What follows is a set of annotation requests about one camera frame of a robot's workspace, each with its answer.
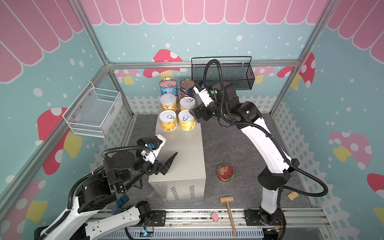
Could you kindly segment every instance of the white plastic lid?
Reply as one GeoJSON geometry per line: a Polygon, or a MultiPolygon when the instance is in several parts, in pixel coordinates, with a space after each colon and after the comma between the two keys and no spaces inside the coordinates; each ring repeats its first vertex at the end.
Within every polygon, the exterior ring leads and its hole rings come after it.
{"type": "Polygon", "coordinates": [[[165,110],[160,113],[159,118],[162,122],[172,122],[176,118],[176,113],[172,110],[165,110]]]}
{"type": "Polygon", "coordinates": [[[189,113],[189,110],[183,110],[179,112],[179,120],[183,122],[189,122],[194,119],[194,116],[189,113]]]}
{"type": "Polygon", "coordinates": [[[170,105],[176,102],[176,96],[170,93],[166,93],[160,97],[160,103],[163,105],[170,105]]]}
{"type": "Polygon", "coordinates": [[[192,97],[184,97],[180,100],[180,105],[186,108],[195,106],[195,99],[192,97]]]}

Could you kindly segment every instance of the mesh basket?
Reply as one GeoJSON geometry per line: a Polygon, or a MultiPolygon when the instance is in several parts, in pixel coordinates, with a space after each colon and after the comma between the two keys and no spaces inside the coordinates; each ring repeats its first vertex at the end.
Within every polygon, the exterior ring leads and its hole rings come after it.
{"type": "Polygon", "coordinates": [[[63,118],[74,134],[105,137],[121,106],[120,92],[95,88],[90,82],[63,118]]]}
{"type": "MultiPolygon", "coordinates": [[[[203,80],[204,68],[210,59],[217,59],[220,62],[223,80],[233,83],[236,90],[252,89],[255,76],[251,68],[252,57],[250,56],[192,58],[192,80],[196,83],[203,80]]],[[[209,86],[219,83],[216,64],[209,66],[206,81],[209,86]]]]}

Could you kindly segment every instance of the can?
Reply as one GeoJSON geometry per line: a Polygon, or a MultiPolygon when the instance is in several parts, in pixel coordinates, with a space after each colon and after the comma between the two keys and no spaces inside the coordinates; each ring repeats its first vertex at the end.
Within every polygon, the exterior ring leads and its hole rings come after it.
{"type": "Polygon", "coordinates": [[[160,80],[161,94],[173,94],[176,97],[176,102],[179,102],[179,96],[177,94],[177,82],[172,78],[164,78],[160,80]]]}
{"type": "Polygon", "coordinates": [[[162,111],[159,115],[161,126],[165,131],[173,131],[177,127],[177,116],[172,110],[162,111]]]}
{"type": "Polygon", "coordinates": [[[193,109],[195,108],[195,99],[192,97],[185,97],[180,100],[180,108],[181,110],[186,110],[186,109],[193,109]]]}
{"type": "Polygon", "coordinates": [[[193,90],[193,87],[195,86],[195,81],[191,79],[185,79],[184,81],[181,81],[180,83],[180,92],[181,92],[181,98],[185,97],[195,97],[195,91],[193,90]]]}
{"type": "Polygon", "coordinates": [[[221,181],[228,182],[232,180],[234,174],[233,168],[228,164],[221,164],[217,168],[217,176],[221,181]]]}
{"type": "Polygon", "coordinates": [[[163,111],[172,110],[177,113],[176,97],[173,94],[166,93],[160,97],[160,105],[163,111]]]}
{"type": "Polygon", "coordinates": [[[190,131],[195,128],[195,118],[189,113],[189,110],[179,112],[180,128],[185,131],[190,131]]]}

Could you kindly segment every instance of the yellow can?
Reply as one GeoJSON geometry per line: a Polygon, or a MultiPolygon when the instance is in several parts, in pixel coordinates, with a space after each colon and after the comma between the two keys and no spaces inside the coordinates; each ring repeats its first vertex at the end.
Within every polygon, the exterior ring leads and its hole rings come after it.
{"type": "Polygon", "coordinates": [[[161,126],[165,131],[173,131],[177,127],[177,116],[172,110],[162,111],[159,115],[161,126]]]}
{"type": "Polygon", "coordinates": [[[173,94],[166,93],[160,97],[160,105],[163,111],[172,110],[177,113],[177,101],[173,94]]]}
{"type": "Polygon", "coordinates": [[[181,110],[186,110],[186,109],[193,109],[195,108],[195,99],[192,97],[184,97],[180,100],[180,108],[181,110]]]}
{"type": "Polygon", "coordinates": [[[179,112],[179,122],[181,129],[185,131],[190,131],[195,127],[195,118],[187,109],[179,112]]]}

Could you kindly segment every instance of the gray floor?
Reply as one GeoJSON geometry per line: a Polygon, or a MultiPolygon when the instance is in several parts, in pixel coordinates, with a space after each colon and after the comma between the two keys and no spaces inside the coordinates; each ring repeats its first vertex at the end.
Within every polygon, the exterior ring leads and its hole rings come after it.
{"type": "MultiPolygon", "coordinates": [[[[286,151],[278,130],[269,114],[263,114],[263,118],[278,141],[286,151]]],[[[128,145],[136,145],[136,141],[142,137],[155,135],[157,115],[138,115],[128,145]]],[[[266,167],[260,153],[252,142],[235,126],[223,128],[218,125],[216,119],[201,123],[204,146],[204,160],[206,171],[205,194],[203,202],[191,202],[183,204],[165,204],[152,186],[148,183],[148,176],[143,178],[141,190],[132,188],[128,193],[128,205],[135,205],[138,201],[146,200],[155,208],[206,208],[226,207],[220,203],[219,198],[233,196],[235,201],[231,207],[259,207],[262,200],[262,187],[257,181],[258,174],[266,167]],[[218,166],[222,163],[230,164],[235,176],[229,182],[221,182],[216,175],[218,166]]],[[[292,173],[288,184],[291,187],[304,190],[297,173],[292,173]]],[[[281,196],[282,207],[310,207],[306,196],[299,195],[290,201],[285,190],[281,196]]]]}

